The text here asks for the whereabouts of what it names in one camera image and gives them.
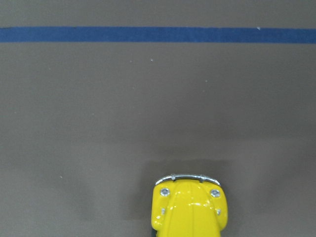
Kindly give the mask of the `yellow beetle toy car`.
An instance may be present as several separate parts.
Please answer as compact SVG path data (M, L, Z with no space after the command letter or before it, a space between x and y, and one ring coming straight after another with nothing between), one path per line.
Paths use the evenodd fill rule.
M205 175L171 174L155 182L152 236L219 237L227 223L227 199L218 180Z

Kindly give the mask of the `brown table mat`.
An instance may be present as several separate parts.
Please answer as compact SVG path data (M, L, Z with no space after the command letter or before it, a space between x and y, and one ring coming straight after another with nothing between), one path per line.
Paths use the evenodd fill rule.
M0 234L149 237L157 179L218 179L224 237L316 234L314 44L0 45Z

